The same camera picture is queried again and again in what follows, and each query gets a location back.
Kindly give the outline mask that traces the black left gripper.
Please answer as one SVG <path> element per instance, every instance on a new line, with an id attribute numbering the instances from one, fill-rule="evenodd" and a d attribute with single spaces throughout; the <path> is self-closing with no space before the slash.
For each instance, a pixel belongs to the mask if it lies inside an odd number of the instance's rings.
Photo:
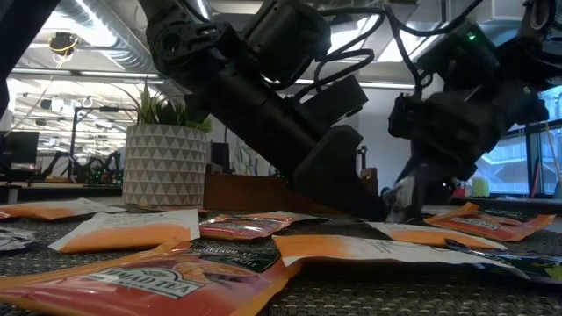
<path id="1" fill-rule="evenodd" d="M 259 155 L 282 174 L 292 175 L 297 192 L 359 218 L 386 218 L 382 199 L 357 175 L 356 150 L 362 136 L 351 126 L 333 126 L 319 141 L 288 101 L 258 76 L 233 66 L 192 70 L 188 89 Z"/>

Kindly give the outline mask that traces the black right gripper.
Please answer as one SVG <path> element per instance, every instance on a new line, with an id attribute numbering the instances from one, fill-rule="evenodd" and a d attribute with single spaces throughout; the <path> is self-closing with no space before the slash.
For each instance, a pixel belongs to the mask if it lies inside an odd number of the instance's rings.
<path id="1" fill-rule="evenodd" d="M 512 118 L 497 103 L 497 96 L 497 90 L 479 86 L 436 92 L 425 99 L 404 94 L 395 99 L 388 132 L 413 146 L 410 163 L 402 172 L 406 176 L 412 171 L 408 220 L 420 218 L 425 203 L 439 198 L 444 177 L 469 179 L 476 161 L 511 128 Z"/>

